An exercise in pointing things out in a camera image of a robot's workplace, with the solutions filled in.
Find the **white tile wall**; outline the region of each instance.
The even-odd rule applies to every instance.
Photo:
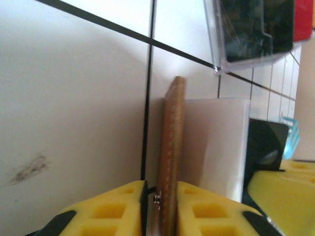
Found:
[[[66,2],[149,35],[151,1]],[[64,206],[140,178],[150,65],[147,44],[33,0],[2,0],[0,35],[0,235],[15,236],[41,228]],[[158,0],[154,35],[211,62],[202,1]],[[293,55],[299,62],[301,50]],[[175,76],[187,78],[187,99],[252,98],[252,118],[294,115],[299,64],[291,55],[253,73],[234,71],[253,84],[219,79],[211,68],[154,46],[151,69],[150,187],[157,178],[162,99]],[[39,155],[49,169],[9,185]]]

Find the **yellow foam holder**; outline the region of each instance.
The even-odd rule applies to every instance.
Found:
[[[315,176],[287,164],[289,171],[255,173],[249,194],[285,235],[315,236]]]
[[[260,217],[249,206],[178,182],[178,236],[258,236],[243,212]]]
[[[315,176],[315,162],[283,160],[281,162],[280,169],[293,173]]]
[[[69,206],[38,235],[141,236],[140,199],[144,195],[147,197],[145,188],[145,181],[135,181]],[[60,225],[64,225],[63,229],[56,232],[56,227]]]

